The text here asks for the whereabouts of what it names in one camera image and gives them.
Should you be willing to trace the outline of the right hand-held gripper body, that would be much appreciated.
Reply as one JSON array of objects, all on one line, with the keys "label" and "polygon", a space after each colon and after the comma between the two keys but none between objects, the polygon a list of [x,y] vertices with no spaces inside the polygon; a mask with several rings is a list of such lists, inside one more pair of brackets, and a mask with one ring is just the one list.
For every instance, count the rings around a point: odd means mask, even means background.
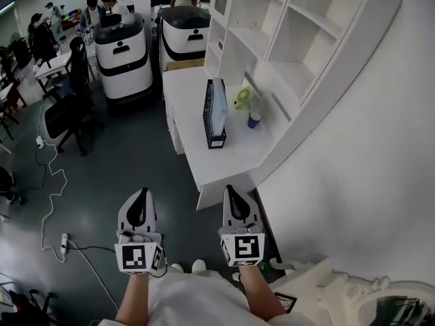
[{"label": "right hand-held gripper body", "polygon": [[258,226],[222,227],[218,234],[228,266],[257,266],[263,260],[266,234]]}]

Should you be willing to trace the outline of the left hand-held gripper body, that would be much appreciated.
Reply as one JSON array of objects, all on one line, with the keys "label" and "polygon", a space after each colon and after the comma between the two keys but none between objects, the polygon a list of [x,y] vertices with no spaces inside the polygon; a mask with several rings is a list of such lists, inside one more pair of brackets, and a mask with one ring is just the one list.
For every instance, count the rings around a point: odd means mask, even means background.
[{"label": "left hand-held gripper body", "polygon": [[162,235],[119,230],[115,244],[119,271],[127,274],[156,274],[163,267]]}]

